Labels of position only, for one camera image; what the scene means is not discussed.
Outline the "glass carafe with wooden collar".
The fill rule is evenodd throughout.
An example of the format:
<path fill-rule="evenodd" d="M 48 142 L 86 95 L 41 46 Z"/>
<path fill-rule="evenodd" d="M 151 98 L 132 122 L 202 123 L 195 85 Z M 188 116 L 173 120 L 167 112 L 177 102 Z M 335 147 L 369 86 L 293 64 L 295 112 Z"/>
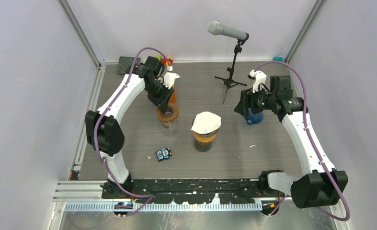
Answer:
<path fill-rule="evenodd" d="M 173 120 L 171 122 L 161 122 L 162 129 L 167 134 L 176 134 L 179 131 L 178 120 Z"/>

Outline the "white paper coffee filter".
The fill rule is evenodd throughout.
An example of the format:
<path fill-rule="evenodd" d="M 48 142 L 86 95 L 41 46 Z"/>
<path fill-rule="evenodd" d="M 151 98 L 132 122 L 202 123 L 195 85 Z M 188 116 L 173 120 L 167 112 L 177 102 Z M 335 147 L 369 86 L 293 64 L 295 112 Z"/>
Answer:
<path fill-rule="evenodd" d="M 217 114 L 205 111 L 194 118 L 191 130 L 197 134 L 209 134 L 218 130 L 221 126 L 221 117 Z"/>

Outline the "dark glass carafe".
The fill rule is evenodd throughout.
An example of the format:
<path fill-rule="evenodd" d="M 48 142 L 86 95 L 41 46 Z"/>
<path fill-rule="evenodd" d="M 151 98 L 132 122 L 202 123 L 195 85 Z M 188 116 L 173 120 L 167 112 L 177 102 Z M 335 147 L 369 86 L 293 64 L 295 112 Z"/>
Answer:
<path fill-rule="evenodd" d="M 198 142 L 197 140 L 194 141 L 194 147 L 199 152 L 206 152 L 212 148 L 212 142 Z"/>

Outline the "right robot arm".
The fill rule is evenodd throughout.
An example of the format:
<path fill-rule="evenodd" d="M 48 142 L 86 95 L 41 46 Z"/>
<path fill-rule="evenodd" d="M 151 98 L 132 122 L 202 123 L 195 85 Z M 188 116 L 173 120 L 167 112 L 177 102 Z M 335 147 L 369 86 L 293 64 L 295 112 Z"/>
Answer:
<path fill-rule="evenodd" d="M 345 171 L 336 170 L 324 153 L 314 133 L 304 100 L 293 97 L 290 76 L 273 76 L 265 86 L 267 76 L 257 71 L 248 75 L 253 80 L 250 89 L 241 91 L 234 111 L 244 117 L 264 110 L 277 115 L 296 149 L 302 176 L 291 176 L 282 170 L 263 171 L 258 184 L 263 196 L 280 191 L 292 197 L 298 208 L 336 205 L 340 200 L 335 186 L 343 191 L 348 183 Z"/>

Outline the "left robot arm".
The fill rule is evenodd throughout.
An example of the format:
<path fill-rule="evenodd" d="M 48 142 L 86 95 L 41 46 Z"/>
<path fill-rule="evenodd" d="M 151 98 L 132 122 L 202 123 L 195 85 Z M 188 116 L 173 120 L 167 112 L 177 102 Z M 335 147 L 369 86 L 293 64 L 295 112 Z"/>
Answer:
<path fill-rule="evenodd" d="M 132 63 L 111 97 L 97 110 L 86 113 L 87 142 L 107 170 L 107 182 L 102 186 L 104 191 L 120 198 L 127 198 L 132 193 L 131 174 L 122 155 L 125 136 L 120 123 L 126 111 L 143 91 L 160 111 L 167 111 L 178 78 L 180 75 L 173 71 L 172 65 L 166 66 L 156 57 L 149 56 L 144 63 Z"/>

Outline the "orange coffee filter bag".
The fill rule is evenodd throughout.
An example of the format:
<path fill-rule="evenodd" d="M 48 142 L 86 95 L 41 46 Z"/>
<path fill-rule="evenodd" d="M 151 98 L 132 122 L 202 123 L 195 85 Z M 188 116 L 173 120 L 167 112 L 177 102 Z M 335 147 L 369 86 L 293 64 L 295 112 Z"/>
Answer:
<path fill-rule="evenodd" d="M 176 90 L 175 90 L 175 85 L 172 86 L 172 89 L 173 89 L 173 93 L 171 94 L 170 98 L 169 98 L 169 103 L 175 103 L 176 101 Z"/>

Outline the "blue ribbed dripper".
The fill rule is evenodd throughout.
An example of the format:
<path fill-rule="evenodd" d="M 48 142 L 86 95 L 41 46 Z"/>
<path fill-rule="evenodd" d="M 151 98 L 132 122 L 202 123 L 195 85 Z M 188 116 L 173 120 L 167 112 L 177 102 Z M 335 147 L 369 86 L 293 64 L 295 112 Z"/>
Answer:
<path fill-rule="evenodd" d="M 259 124 L 263 121 L 264 114 L 263 114 L 263 112 L 259 112 L 259 113 L 256 113 L 256 114 L 248 114 L 248 115 L 244 116 L 244 119 L 245 119 L 247 125 L 250 125 L 250 126 L 256 125 L 256 124 Z"/>

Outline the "black microphone tripod stand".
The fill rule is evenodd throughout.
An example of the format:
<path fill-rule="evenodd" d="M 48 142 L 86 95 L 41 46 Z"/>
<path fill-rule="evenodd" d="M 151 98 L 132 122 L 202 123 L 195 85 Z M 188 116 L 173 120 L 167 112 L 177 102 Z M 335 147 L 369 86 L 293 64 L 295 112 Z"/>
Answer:
<path fill-rule="evenodd" d="M 229 77 L 224 79 L 224 78 L 215 76 L 216 79 L 222 80 L 223 84 L 226 87 L 226 91 L 225 91 L 225 95 L 224 95 L 224 99 L 223 99 L 222 103 L 225 102 L 227 92 L 228 92 L 228 90 L 230 88 L 233 88 L 234 86 L 237 86 L 237 85 L 247 86 L 247 84 L 245 84 L 245 83 L 240 83 L 240 82 L 237 82 L 237 81 L 233 80 L 233 75 L 234 75 L 234 71 L 235 71 L 235 64 L 236 64 L 237 55 L 238 55 L 238 53 L 242 52 L 242 47 L 241 46 L 245 42 L 246 42 L 246 40 L 240 40 L 240 39 L 238 39 L 237 44 L 235 45 L 235 48 L 234 48 L 234 57 L 233 57 L 232 65 L 231 65 L 231 67 L 227 67 L 227 72 L 229 73 Z"/>

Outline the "toy train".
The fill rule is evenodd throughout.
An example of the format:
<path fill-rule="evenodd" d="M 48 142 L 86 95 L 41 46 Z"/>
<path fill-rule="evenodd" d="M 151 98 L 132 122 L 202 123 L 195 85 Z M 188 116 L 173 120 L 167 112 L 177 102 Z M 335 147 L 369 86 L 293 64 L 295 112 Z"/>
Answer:
<path fill-rule="evenodd" d="M 173 63 L 173 60 L 171 58 L 164 58 L 160 55 L 157 55 L 156 58 L 165 66 L 170 66 Z"/>

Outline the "blue owl toy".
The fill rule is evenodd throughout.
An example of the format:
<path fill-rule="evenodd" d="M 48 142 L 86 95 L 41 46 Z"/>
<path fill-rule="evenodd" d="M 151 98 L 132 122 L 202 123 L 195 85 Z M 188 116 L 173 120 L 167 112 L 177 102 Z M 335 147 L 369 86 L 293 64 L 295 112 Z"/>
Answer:
<path fill-rule="evenodd" d="M 163 160 L 168 160 L 172 156 L 172 152 L 170 148 L 162 148 L 155 152 L 158 162 Z"/>

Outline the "dark grey studded plate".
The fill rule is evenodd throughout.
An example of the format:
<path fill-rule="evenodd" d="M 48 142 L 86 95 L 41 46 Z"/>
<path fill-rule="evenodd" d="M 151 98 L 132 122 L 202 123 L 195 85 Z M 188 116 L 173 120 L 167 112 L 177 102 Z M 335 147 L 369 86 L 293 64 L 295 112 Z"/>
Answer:
<path fill-rule="evenodd" d="M 125 75 L 125 74 L 129 74 L 133 60 L 134 60 L 134 57 L 120 56 L 119 61 L 118 61 L 118 65 L 117 65 L 117 74 L 122 75 L 122 76 Z M 133 74 L 136 73 L 136 70 L 135 70 L 136 66 L 139 66 L 140 64 L 142 64 L 141 58 L 138 57 L 136 62 L 135 62 L 135 65 L 134 65 L 134 70 L 132 72 Z"/>

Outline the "grey microphone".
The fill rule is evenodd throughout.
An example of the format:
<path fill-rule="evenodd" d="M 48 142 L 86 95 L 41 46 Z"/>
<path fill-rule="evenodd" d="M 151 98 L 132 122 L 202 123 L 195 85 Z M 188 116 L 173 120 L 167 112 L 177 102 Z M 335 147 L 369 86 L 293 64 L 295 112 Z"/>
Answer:
<path fill-rule="evenodd" d="M 224 25 L 219 21 L 209 22 L 207 25 L 207 30 L 212 35 L 223 35 L 243 41 L 246 41 L 249 38 L 248 33 Z"/>

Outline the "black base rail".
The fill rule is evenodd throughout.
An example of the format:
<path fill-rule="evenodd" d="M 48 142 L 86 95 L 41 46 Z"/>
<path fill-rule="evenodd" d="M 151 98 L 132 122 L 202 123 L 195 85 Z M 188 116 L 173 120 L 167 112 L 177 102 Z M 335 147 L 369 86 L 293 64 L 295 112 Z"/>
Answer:
<path fill-rule="evenodd" d="M 101 185 L 103 199 L 130 199 L 138 204 L 149 200 L 151 204 L 178 205 L 188 203 L 210 204 L 219 199 L 221 204 L 250 204 L 255 198 L 271 198 L 277 202 L 283 192 L 262 188 L 258 179 L 135 179 L 127 183 L 123 192 L 114 182 L 106 181 Z"/>

